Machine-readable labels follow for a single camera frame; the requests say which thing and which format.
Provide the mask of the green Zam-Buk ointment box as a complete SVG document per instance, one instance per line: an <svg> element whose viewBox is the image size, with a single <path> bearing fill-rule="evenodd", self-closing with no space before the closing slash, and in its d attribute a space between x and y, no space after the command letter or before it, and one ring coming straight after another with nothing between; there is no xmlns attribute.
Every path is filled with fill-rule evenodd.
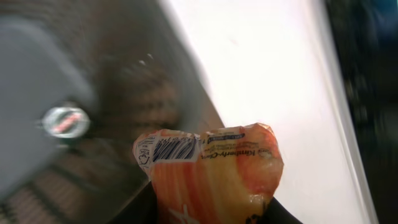
<svg viewBox="0 0 398 224"><path fill-rule="evenodd" d="M63 106L48 110L41 119L43 129L52 137L76 139L90 127L90 118L81 108Z"/></svg>

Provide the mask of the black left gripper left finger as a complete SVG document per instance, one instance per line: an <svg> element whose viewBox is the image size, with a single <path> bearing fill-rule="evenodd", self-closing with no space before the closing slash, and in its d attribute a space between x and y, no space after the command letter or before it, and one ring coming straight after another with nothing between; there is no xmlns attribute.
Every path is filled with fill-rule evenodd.
<svg viewBox="0 0 398 224"><path fill-rule="evenodd" d="M149 182L109 224L157 224L157 197Z"/></svg>

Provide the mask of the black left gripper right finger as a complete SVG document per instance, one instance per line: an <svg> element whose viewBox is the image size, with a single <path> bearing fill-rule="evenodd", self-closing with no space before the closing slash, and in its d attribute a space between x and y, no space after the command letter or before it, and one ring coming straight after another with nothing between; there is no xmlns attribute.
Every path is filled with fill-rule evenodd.
<svg viewBox="0 0 398 224"><path fill-rule="evenodd" d="M263 224L302 224L274 197L262 216Z"/></svg>

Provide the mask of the orange tissue packet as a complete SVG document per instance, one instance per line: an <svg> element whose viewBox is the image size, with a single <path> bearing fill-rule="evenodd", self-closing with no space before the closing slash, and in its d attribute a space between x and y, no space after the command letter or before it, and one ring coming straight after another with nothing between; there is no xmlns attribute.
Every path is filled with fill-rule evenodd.
<svg viewBox="0 0 398 224"><path fill-rule="evenodd" d="M284 163L270 126L202 134L161 129L132 149L157 197L159 223L265 223Z"/></svg>

